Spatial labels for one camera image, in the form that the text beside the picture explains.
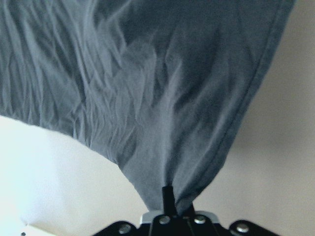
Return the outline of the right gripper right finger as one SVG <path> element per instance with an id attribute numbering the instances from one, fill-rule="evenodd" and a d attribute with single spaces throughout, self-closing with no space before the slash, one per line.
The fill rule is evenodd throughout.
<path id="1" fill-rule="evenodd" d="M 189 208 L 187 209 L 187 212 L 188 213 L 195 213 L 193 202 L 191 202 Z"/>

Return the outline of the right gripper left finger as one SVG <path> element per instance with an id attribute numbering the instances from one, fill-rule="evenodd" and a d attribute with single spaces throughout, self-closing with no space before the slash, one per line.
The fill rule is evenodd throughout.
<path id="1" fill-rule="evenodd" d="M 163 212 L 168 216 L 176 216 L 175 197 L 172 186 L 162 188 Z"/>

